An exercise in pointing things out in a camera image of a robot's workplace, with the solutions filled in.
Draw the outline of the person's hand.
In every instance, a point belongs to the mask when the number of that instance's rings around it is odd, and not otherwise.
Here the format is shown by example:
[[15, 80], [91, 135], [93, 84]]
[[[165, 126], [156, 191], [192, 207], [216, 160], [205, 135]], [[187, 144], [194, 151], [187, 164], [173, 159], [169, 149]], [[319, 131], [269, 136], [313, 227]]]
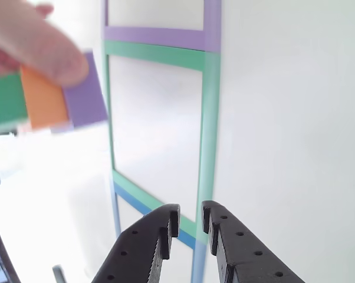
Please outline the person's hand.
[[45, 19], [52, 5], [0, 1], [0, 76], [25, 65], [61, 86], [82, 82], [88, 74], [83, 53]]

